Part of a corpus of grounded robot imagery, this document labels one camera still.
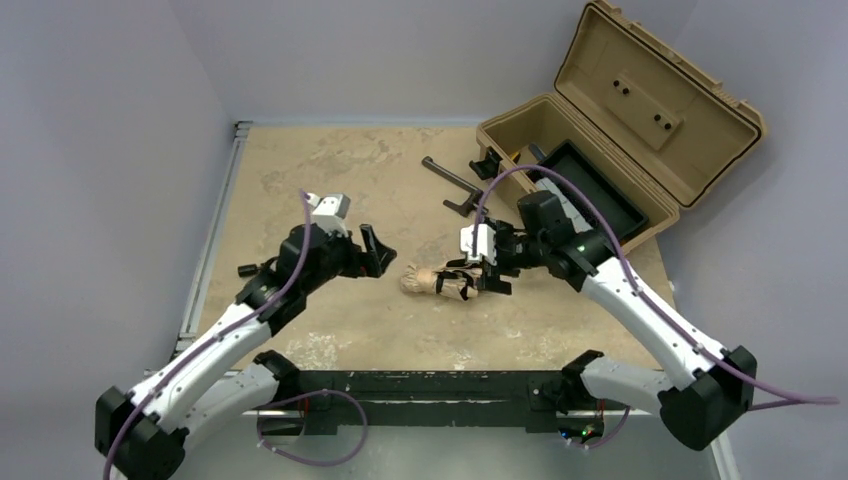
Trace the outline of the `beige folding umbrella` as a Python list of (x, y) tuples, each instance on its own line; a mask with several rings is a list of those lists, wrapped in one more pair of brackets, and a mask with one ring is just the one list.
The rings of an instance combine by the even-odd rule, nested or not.
[(400, 277), (403, 291), (413, 294), (437, 295), (459, 301), (468, 301), (479, 295), (478, 282), (482, 269), (459, 262), (438, 267), (408, 265)]

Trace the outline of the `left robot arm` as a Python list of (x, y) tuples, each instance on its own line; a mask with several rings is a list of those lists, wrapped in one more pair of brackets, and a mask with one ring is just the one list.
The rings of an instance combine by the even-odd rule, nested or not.
[(363, 244), (349, 230), (308, 221), (294, 227), (275, 260), (185, 351), (123, 392), (105, 391), (95, 405), (96, 449), (105, 479), (168, 479), (189, 450), (236, 416), (257, 407), (304, 406), (333, 389), (308, 391), (282, 354), (257, 354), (239, 373), (229, 369), (303, 313), (310, 294), (336, 278), (379, 278), (397, 257), (368, 224)]

